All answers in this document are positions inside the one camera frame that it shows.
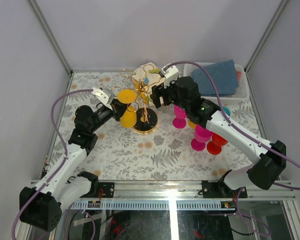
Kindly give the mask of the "gold wine glass rack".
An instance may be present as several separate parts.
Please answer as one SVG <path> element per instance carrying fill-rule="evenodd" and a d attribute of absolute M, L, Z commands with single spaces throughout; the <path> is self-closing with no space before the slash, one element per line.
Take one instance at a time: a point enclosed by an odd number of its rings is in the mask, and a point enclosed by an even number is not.
<path fill-rule="evenodd" d="M 148 98 L 146 97 L 147 87 L 144 81 L 136 80 L 132 77 L 133 72 L 130 69 L 122 69 L 120 71 L 120 76 L 123 80 L 128 80 L 131 82 L 131 87 L 128 88 L 121 88 L 119 86 L 115 86 L 112 89 L 118 89 L 117 93 L 115 94 L 115 98 L 118 99 L 118 93 L 122 90 L 129 89 L 135 91 L 137 97 L 135 102 L 132 103 L 132 106 L 136 110 L 136 117 L 137 122 L 134 127 L 128 129 L 134 129 L 138 133 L 150 133 L 154 130 L 158 123 L 158 116 L 154 110 L 152 110 L 149 105 Z"/>

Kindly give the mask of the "magenta wine glass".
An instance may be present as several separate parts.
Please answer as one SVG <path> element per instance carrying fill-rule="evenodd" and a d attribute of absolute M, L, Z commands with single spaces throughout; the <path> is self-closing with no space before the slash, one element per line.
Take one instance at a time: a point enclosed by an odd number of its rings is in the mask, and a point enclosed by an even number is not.
<path fill-rule="evenodd" d="M 183 129 L 187 124 L 186 112 L 182 108 L 176 105 L 174 106 L 173 111 L 174 111 L 175 118 L 172 121 L 172 125 L 177 129 Z"/>
<path fill-rule="evenodd" d="M 195 151 L 203 151 L 206 147 L 206 142 L 208 142 L 213 135 L 213 132 L 196 125 L 194 129 L 194 139 L 191 141 L 191 147 Z"/>

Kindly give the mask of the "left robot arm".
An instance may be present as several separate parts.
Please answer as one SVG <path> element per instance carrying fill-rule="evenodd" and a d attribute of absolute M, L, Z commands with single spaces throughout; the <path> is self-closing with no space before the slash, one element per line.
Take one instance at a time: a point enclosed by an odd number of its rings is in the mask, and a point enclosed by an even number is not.
<path fill-rule="evenodd" d="M 113 99 L 109 105 L 100 103 L 97 111 L 88 105 L 75 111 L 75 128 L 65 146 L 65 158 L 59 159 L 34 187 L 23 188 L 19 194 L 18 220 L 51 232 L 73 202 L 82 196 L 92 198 L 99 193 L 98 177 L 93 173 L 82 171 L 73 182 L 67 181 L 94 149 L 98 140 L 95 131 L 110 119 L 120 120 L 126 110 L 126 104 Z"/>

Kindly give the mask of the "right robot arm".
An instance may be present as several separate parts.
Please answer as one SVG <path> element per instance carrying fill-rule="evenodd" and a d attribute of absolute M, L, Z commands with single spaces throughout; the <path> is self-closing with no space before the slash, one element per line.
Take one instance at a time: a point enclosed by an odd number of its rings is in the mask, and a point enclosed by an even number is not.
<path fill-rule="evenodd" d="M 219 105 L 201 97 L 198 84 L 191 77 L 180 77 L 169 86 L 155 85 L 150 97 L 156 108 L 170 104 L 181 108 L 191 122 L 219 135 L 250 160 L 251 165 L 223 175 L 217 188 L 221 196 L 230 197 L 246 185 L 268 190 L 286 168 L 286 145 L 283 142 L 270 142 L 237 125 L 223 115 Z"/>

